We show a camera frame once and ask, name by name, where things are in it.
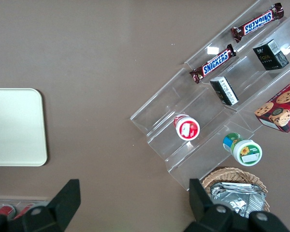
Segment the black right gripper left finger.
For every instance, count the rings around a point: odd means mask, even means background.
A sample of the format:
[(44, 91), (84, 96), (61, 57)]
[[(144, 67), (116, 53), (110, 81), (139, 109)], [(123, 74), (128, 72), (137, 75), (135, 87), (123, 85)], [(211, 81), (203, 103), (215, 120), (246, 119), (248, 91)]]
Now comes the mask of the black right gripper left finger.
[(13, 220), (0, 214), (0, 232), (63, 232), (80, 204), (79, 179), (71, 179), (47, 205), (34, 205)]

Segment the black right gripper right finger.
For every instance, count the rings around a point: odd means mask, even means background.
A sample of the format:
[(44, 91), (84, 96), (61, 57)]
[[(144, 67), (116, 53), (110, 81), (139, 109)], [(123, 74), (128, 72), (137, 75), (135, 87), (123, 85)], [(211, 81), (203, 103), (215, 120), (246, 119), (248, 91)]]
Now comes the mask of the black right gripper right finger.
[(274, 214), (254, 211), (249, 218), (230, 208), (214, 204), (199, 179), (189, 180), (189, 204), (195, 220), (186, 232), (288, 232), (289, 229)]

